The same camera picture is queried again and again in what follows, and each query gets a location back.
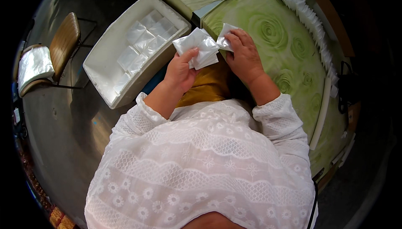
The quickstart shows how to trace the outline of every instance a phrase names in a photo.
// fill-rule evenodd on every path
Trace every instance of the styrofoam box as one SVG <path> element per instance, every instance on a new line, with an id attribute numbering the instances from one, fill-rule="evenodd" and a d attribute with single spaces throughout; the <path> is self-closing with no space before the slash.
<path id="1" fill-rule="evenodd" d="M 148 57 L 140 72 L 118 94 L 113 87 L 125 73 L 117 59 L 129 45 L 126 33 L 135 21 L 140 21 L 154 9 L 173 23 L 178 31 Z M 132 102 L 156 72 L 174 57 L 176 50 L 172 41 L 188 35 L 190 31 L 190 23 L 162 0 L 138 0 L 107 28 L 86 57 L 84 70 L 111 109 L 124 106 Z"/>

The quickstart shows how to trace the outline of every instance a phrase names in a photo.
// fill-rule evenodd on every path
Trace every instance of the stack of plastic bags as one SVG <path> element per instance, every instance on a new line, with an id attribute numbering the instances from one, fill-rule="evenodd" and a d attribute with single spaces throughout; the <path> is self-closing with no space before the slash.
<path id="1" fill-rule="evenodd" d="M 130 43 L 124 49 L 117 63 L 125 73 L 114 86 L 116 93 L 120 93 L 130 79 L 138 73 L 145 62 L 176 32 L 177 28 L 158 11 L 153 10 L 142 20 L 136 21 L 127 32 Z"/>
<path id="2" fill-rule="evenodd" d="M 219 46 L 205 29 L 196 28 L 188 36 L 173 41 L 173 45 L 179 55 L 183 55 L 189 49 L 199 48 L 198 55 L 188 62 L 190 69 L 199 70 L 218 62 L 216 54 Z"/>
<path id="3" fill-rule="evenodd" d="M 321 21 L 315 12 L 309 8 L 305 0 L 282 0 L 286 6 L 296 12 L 299 20 L 313 35 L 316 45 L 320 48 L 321 62 L 327 71 L 327 77 L 331 79 L 331 84 L 335 85 L 338 81 L 336 70 L 332 64 L 332 55 L 329 52 L 327 43 L 324 39 L 325 31 Z"/>

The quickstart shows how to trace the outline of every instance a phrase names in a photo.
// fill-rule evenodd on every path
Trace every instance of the yellow cloth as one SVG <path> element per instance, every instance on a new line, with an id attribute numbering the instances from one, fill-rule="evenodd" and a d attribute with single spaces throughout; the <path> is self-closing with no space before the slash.
<path id="1" fill-rule="evenodd" d="M 183 95 L 176 108 L 190 106 L 198 102 L 215 102 L 230 99 L 228 79 L 231 70 L 218 53 L 218 63 L 202 69 L 196 76 L 193 86 Z"/>

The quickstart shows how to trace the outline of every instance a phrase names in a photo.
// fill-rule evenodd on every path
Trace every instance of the right hand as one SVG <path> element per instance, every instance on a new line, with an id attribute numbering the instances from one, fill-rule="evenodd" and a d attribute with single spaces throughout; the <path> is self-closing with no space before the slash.
<path id="1" fill-rule="evenodd" d="M 232 29 L 225 38 L 232 45 L 233 54 L 226 52 L 226 62 L 230 69 L 247 85 L 261 75 L 265 75 L 260 56 L 251 36 L 244 30 Z"/>

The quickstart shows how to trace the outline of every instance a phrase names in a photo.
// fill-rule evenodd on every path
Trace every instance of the left hand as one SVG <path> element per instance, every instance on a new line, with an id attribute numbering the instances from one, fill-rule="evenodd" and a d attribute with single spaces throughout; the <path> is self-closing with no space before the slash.
<path id="1" fill-rule="evenodd" d="M 187 50 L 182 56 L 176 53 L 168 65 L 164 81 L 170 86 L 178 87 L 183 94 L 186 93 L 193 86 L 195 76 L 201 72 L 201 69 L 189 69 L 188 66 L 188 62 L 191 58 L 197 55 L 197 47 Z"/>

